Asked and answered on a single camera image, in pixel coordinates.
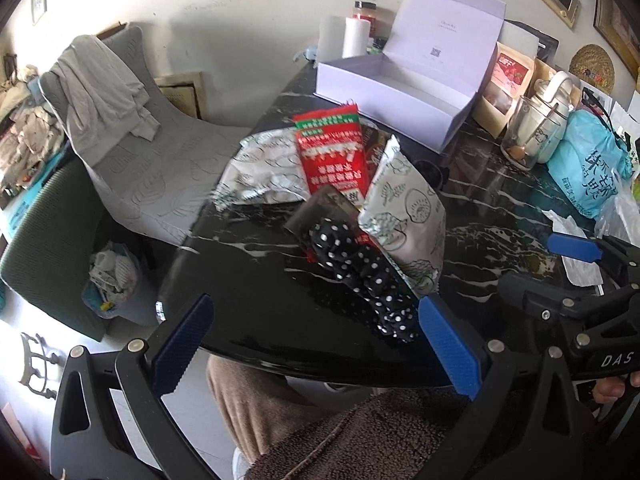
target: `blue gripper pad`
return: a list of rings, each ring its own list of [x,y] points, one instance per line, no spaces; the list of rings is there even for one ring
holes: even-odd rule
[[[554,254],[590,264],[602,258],[602,250],[597,244],[587,238],[577,236],[553,233],[546,241],[546,248]]]
[[[213,312],[211,298],[202,295],[167,338],[152,364],[151,390],[157,397],[175,390],[202,338],[211,327]]]
[[[418,321],[457,393],[475,399],[488,362],[478,333],[456,318],[437,294],[420,300]]]

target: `white kettle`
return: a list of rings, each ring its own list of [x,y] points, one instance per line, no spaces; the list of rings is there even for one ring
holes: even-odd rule
[[[571,76],[567,72],[558,72],[551,81],[538,79],[533,88],[532,103],[545,115],[555,107],[556,109],[551,112],[549,118],[560,124],[556,134],[538,155],[538,163],[545,164],[554,154],[558,143],[564,137],[567,117],[574,110],[570,97],[573,83]]]

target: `person's hand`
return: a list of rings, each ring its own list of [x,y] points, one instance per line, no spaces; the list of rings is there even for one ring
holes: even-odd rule
[[[640,372],[631,374],[631,385],[640,386]],[[625,381],[619,377],[598,379],[593,389],[593,399],[599,404],[614,402],[625,394]]]

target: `kettle handle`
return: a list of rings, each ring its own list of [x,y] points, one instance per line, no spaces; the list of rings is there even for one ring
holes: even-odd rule
[[[565,87],[567,95],[571,95],[574,84],[571,81],[571,76],[562,70],[551,78],[551,81],[549,81],[549,84],[546,86],[545,92],[542,94],[542,100],[545,103],[553,101],[561,86]]]

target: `lavender gift box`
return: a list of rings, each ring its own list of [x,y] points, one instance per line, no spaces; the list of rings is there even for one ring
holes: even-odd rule
[[[441,153],[493,67],[498,0],[405,0],[382,54],[318,65],[316,95]]]

